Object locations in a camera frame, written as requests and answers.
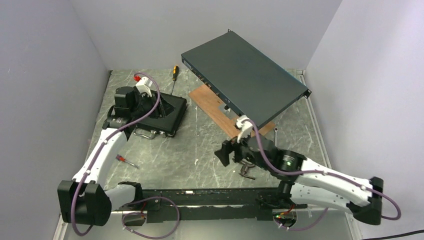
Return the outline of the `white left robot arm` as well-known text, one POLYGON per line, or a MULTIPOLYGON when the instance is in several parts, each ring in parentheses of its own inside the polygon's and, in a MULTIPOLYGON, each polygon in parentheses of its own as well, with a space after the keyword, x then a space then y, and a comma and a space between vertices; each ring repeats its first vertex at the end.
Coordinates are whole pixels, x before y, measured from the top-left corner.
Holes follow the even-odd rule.
POLYGON ((112 163, 122 159, 121 148, 136 130, 153 131, 166 124, 166 136, 176 133, 187 109, 183 97, 149 90, 140 86, 123 86, 114 92, 99 139, 82 168, 71 180, 62 180, 57 195, 62 220, 69 224, 104 226, 111 213, 120 208, 141 210, 151 197, 145 197, 142 185, 121 181, 105 190, 112 163))

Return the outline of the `black poker chip case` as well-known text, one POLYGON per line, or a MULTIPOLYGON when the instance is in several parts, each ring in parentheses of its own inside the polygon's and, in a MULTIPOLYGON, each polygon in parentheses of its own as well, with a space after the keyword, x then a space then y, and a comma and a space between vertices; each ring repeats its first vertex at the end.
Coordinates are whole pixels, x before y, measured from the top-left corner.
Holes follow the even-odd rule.
POLYGON ((157 135, 173 138, 186 110, 186 98, 161 93, 157 108, 152 114, 135 125, 133 134, 150 140, 157 135))

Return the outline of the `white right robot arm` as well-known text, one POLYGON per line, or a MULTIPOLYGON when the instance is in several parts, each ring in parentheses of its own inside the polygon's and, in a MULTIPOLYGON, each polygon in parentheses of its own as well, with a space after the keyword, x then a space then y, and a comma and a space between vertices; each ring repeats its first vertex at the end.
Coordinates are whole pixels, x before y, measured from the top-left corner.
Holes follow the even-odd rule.
POLYGON ((225 140, 214 152, 224 166, 230 161, 246 161, 269 173, 280 182, 271 196, 260 196, 257 201, 264 207, 287 208, 292 205, 317 205, 353 215, 368 224, 380 225, 384 181, 378 177, 356 178, 329 169, 303 154, 278 148, 272 140, 253 137, 237 142, 225 140))

